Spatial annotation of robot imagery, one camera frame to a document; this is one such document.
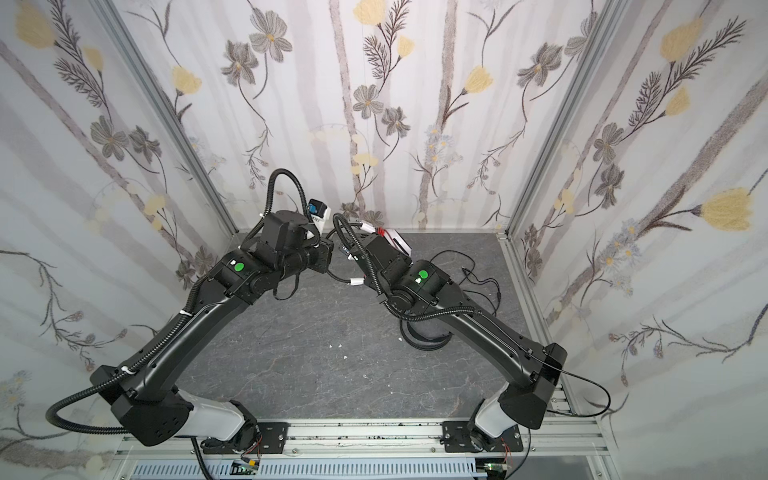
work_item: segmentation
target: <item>floral wallpaper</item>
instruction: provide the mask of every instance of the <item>floral wallpaper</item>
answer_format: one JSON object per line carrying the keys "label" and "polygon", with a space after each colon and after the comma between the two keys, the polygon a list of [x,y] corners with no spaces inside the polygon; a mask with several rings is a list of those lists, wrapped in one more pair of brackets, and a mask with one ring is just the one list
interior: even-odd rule
{"label": "floral wallpaper", "polygon": [[513,231],[622,478],[764,476],[767,25],[630,3]]}
{"label": "floral wallpaper", "polygon": [[[100,478],[119,437],[45,410],[141,348],[229,235],[87,3],[0,12],[0,476]],[[100,399],[65,415],[116,424]]]}
{"label": "floral wallpaper", "polygon": [[275,167],[377,226],[506,227],[602,6],[114,3],[242,228]]}

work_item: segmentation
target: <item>work surface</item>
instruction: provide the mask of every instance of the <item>work surface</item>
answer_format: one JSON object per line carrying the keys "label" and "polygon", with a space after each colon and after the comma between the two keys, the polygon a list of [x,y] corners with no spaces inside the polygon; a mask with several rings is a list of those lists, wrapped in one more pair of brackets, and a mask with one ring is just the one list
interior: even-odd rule
{"label": "work surface", "polygon": [[[446,249],[471,255],[478,277],[495,277],[501,285],[498,318],[528,335],[495,235],[404,237],[415,260]],[[333,255],[334,273],[362,276],[338,249]],[[435,264],[457,281],[463,278],[461,267],[471,266],[455,253],[442,254]],[[462,287],[495,300],[491,284]],[[288,279],[280,295],[291,288]],[[306,271],[293,298],[280,302],[265,294],[225,327],[178,385],[210,399],[239,400],[262,419],[466,417],[502,386],[501,373],[458,337],[435,352],[409,346],[401,340],[398,321],[375,296],[368,287]],[[487,306],[481,297],[476,301]]]}

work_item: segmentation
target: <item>black mounting plate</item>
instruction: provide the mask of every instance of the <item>black mounting plate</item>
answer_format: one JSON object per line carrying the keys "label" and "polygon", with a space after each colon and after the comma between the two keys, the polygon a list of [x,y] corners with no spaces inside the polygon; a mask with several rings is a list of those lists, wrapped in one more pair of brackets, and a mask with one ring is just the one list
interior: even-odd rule
{"label": "black mounting plate", "polygon": [[[259,453],[261,455],[279,455],[283,453],[283,447],[288,438],[289,424],[286,422],[259,422],[258,425],[261,432]],[[232,448],[224,445],[209,446],[203,441],[202,446],[205,455],[230,455],[232,453]],[[255,455],[256,450],[254,449],[251,454]]]}
{"label": "black mounting plate", "polygon": [[[468,422],[443,422],[442,443],[446,453],[476,453],[472,440],[469,438]],[[504,453],[502,439],[511,452],[522,452],[523,441],[520,438],[520,428],[517,425],[506,429],[502,436],[495,440],[487,452]]]}

